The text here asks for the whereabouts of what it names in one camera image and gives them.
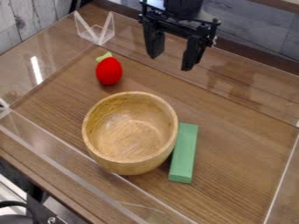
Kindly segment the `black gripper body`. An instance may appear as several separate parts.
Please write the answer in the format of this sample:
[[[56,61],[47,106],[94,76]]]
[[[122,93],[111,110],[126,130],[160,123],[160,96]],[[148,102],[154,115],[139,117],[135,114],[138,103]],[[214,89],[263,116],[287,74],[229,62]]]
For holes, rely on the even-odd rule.
[[[221,19],[203,9],[203,0],[139,0],[144,32],[154,37],[163,32],[187,38],[199,35],[215,39]]]

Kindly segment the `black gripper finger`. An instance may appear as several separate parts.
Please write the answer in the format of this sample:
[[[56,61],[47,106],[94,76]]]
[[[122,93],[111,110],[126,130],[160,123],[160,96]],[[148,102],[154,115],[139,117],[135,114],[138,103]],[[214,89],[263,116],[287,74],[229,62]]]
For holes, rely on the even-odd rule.
[[[200,62],[207,47],[207,41],[198,35],[191,35],[187,38],[187,48],[183,52],[182,70],[190,71]]]
[[[155,59],[164,52],[164,33],[154,21],[144,20],[143,27],[147,54]]]

